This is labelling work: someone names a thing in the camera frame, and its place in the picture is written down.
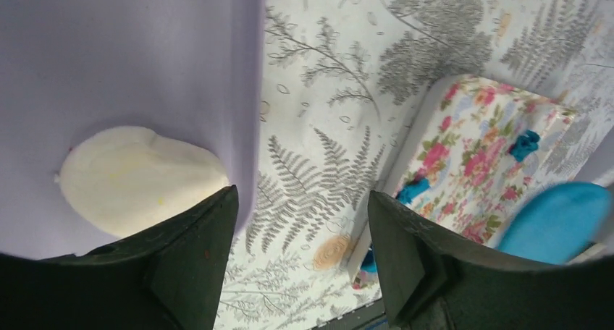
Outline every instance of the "tablecloth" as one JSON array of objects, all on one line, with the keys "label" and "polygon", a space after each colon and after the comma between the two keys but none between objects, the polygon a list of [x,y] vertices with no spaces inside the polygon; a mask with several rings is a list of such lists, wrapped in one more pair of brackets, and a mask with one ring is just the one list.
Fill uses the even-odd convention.
[{"label": "tablecloth", "polygon": [[343,266],[435,80],[471,73],[575,108],[542,187],[573,177],[614,124],[610,0],[266,5],[257,206],[215,329],[309,329],[381,297]]}]

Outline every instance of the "floral box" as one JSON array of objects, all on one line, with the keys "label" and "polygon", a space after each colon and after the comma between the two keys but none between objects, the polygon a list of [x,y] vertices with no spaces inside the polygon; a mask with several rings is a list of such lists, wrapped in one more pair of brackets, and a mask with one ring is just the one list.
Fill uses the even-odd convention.
[{"label": "floral box", "polygon": [[[523,203],[533,175],[575,115],[556,100],[493,80],[440,80],[425,98],[387,192],[396,195],[407,182],[426,177],[430,189],[408,207],[487,243]],[[540,136],[539,149],[517,162],[509,152],[527,130]]]}]

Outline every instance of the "lavender plastic bin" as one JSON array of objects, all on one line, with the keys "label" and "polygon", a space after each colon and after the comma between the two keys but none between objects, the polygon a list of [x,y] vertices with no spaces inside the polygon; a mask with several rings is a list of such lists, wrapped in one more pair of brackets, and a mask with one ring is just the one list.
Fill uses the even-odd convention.
[{"label": "lavender plastic bin", "polygon": [[0,252],[81,255],[117,240],[54,175],[107,127],[207,148],[255,198],[264,0],[0,0]]}]

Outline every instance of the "table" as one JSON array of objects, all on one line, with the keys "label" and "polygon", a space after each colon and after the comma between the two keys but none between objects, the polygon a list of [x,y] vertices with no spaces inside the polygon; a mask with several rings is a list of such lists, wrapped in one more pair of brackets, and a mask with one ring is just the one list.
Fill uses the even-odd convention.
[{"label": "table", "polygon": [[614,124],[614,1],[267,0],[258,200],[215,329],[309,329],[381,297],[343,266],[427,86],[474,73],[579,110],[541,186]]}]

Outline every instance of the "blue object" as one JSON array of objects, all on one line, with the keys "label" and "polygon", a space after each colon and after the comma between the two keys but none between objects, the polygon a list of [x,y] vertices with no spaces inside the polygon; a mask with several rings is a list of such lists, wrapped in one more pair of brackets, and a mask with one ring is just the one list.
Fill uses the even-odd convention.
[{"label": "blue object", "polygon": [[377,265],[375,265],[375,257],[373,256],[373,246],[369,247],[369,251],[361,265],[361,270],[369,272],[370,274],[377,273]]},{"label": "blue object", "polygon": [[521,209],[497,249],[544,263],[566,263],[587,247],[611,205],[612,195],[599,185],[556,185]]},{"label": "blue object", "polygon": [[539,142],[539,135],[527,130],[524,135],[518,136],[516,144],[510,149],[510,154],[517,162],[522,162],[527,155],[539,148],[537,142]]},{"label": "blue object", "polygon": [[397,200],[403,205],[408,205],[418,195],[427,191],[431,185],[426,178],[420,179],[418,182],[407,184],[398,194]]}]

